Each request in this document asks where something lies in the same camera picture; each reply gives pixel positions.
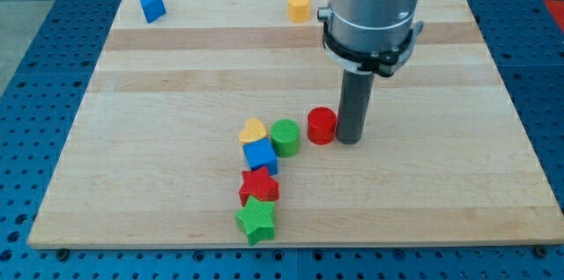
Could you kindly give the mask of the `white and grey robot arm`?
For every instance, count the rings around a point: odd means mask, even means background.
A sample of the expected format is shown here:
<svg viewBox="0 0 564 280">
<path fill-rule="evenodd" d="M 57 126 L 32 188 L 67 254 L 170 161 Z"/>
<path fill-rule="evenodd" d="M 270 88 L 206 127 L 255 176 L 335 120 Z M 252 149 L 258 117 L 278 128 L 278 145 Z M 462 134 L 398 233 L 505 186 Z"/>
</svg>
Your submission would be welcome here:
<svg viewBox="0 0 564 280">
<path fill-rule="evenodd" d="M 329 0 L 318 9 L 323 47 L 343 69 L 391 77 L 410 58 L 424 23 L 418 0 Z"/>
</svg>

